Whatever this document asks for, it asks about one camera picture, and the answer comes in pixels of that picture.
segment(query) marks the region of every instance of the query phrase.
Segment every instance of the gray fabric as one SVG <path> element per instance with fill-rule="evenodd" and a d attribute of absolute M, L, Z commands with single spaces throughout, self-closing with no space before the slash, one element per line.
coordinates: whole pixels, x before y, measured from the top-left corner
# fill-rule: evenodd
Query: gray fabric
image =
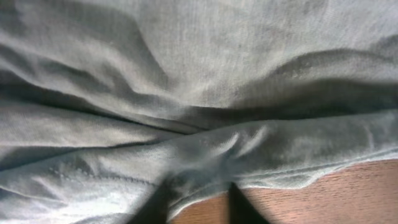
<path fill-rule="evenodd" d="M 0 223 L 170 217 L 398 158 L 396 0 L 0 1 Z"/>

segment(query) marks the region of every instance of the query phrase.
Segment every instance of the gray shirt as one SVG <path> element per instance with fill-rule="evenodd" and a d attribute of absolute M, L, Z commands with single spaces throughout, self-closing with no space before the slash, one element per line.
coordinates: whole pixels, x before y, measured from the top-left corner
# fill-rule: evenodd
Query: gray shirt
<path fill-rule="evenodd" d="M 398 158 L 396 0 L 3 0 L 0 223 L 170 218 Z"/>

